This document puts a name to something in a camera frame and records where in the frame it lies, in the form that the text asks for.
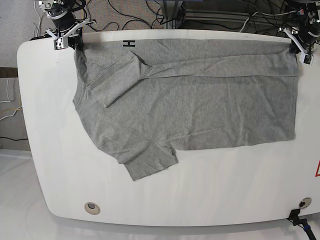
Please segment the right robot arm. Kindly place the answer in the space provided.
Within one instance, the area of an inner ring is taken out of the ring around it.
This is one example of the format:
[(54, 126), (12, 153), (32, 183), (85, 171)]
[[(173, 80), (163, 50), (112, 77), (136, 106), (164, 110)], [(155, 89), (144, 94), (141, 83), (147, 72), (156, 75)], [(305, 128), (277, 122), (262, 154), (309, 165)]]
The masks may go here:
[(39, 0), (39, 8), (50, 19), (55, 29), (48, 28), (41, 36), (52, 38), (55, 50), (83, 49), (83, 28), (95, 24), (88, 18), (85, 0)]

